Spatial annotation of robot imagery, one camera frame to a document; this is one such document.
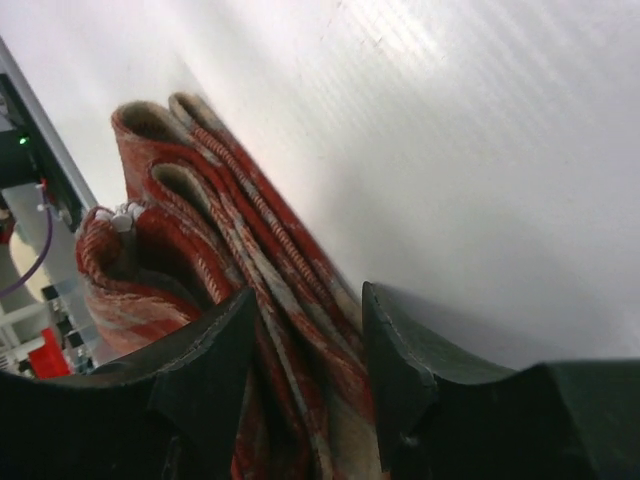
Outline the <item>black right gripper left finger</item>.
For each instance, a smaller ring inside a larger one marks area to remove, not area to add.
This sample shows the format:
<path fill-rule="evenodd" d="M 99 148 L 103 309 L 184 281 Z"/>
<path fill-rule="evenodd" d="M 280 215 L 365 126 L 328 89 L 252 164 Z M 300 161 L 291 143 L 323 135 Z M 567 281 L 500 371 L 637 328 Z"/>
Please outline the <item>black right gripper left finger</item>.
<path fill-rule="evenodd" d="M 1 376 L 5 479 L 227 479 L 254 346 L 242 289 L 88 375 Z"/>

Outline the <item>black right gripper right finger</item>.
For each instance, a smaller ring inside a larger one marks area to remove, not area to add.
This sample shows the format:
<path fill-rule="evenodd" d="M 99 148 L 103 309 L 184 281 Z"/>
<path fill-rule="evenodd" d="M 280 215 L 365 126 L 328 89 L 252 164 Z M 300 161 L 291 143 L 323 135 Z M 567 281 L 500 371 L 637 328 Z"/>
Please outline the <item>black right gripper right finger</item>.
<path fill-rule="evenodd" d="M 362 287 L 382 469 L 394 479 L 635 479 L 639 363 L 541 362 L 513 370 L 412 320 Z"/>

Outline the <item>red plaid skirt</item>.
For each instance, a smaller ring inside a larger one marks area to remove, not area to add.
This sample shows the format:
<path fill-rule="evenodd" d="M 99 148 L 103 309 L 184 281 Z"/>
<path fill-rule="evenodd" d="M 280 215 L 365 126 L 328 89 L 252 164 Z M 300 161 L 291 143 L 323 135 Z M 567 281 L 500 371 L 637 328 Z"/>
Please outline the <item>red plaid skirt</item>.
<path fill-rule="evenodd" d="M 131 353 L 249 287 L 257 298 L 231 475 L 379 479 L 361 307 L 254 160 L 199 96 L 119 106 L 128 195 L 76 235 L 89 312 Z"/>

